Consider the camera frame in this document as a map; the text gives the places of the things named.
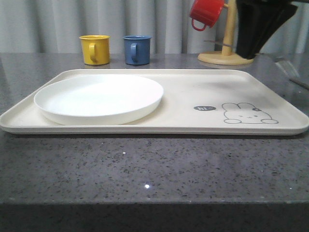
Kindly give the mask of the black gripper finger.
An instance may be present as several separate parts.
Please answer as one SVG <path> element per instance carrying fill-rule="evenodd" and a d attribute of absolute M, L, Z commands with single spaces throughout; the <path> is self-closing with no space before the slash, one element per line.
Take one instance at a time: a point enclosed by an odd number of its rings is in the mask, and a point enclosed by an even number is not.
<path fill-rule="evenodd" d="M 248 6 L 246 58 L 252 59 L 272 34 L 296 13 L 297 6 L 289 0 L 251 0 Z"/>
<path fill-rule="evenodd" d="M 239 32 L 236 52 L 240 56 L 255 56 L 258 42 L 267 24 L 267 8 L 261 0 L 238 0 Z"/>

